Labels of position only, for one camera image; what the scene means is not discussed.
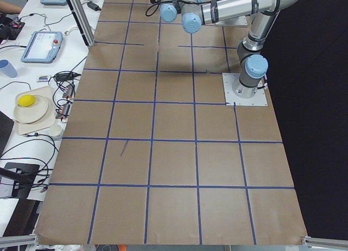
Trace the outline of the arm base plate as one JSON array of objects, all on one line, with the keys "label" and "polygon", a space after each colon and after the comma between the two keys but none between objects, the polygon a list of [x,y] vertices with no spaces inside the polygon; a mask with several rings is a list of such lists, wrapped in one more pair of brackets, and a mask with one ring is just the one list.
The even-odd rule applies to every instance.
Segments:
[{"label": "arm base plate", "polygon": [[245,28],[248,26],[246,16],[239,16],[230,18],[227,20],[219,21],[215,23],[216,26],[227,26],[227,27],[242,27]]},{"label": "arm base plate", "polygon": [[262,79],[257,86],[249,88],[240,82],[240,73],[223,73],[223,88],[226,105],[230,106],[267,106]]}]

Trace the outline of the person forearm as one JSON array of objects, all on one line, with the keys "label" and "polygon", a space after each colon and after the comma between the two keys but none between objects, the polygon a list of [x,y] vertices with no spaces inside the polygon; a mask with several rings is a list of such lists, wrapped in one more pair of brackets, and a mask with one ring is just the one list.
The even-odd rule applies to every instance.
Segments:
[{"label": "person forearm", "polygon": [[17,5],[5,1],[0,1],[0,11],[3,14],[20,14],[22,9],[22,7],[19,7]]}]

